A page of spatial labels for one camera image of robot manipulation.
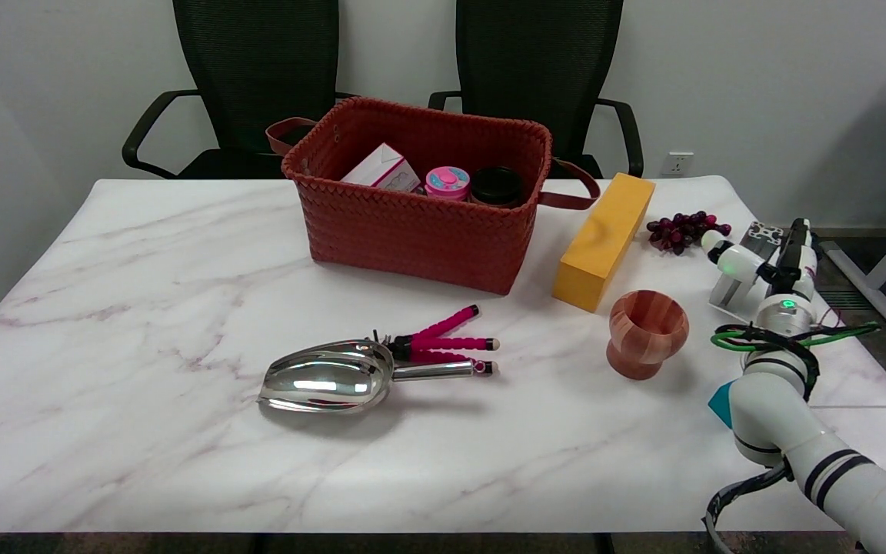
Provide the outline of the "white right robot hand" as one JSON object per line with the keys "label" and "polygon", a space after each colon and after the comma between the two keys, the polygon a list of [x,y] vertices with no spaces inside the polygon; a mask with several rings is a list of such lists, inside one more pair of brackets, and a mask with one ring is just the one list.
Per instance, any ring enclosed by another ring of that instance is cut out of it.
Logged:
{"label": "white right robot hand", "polygon": [[811,301],[815,297],[814,281],[817,257],[812,248],[812,232],[809,221],[795,219],[783,242],[778,246],[776,262],[766,262],[744,246],[728,241],[717,230],[706,231],[701,248],[718,270],[748,286],[757,279],[769,285],[770,295],[795,295]]}

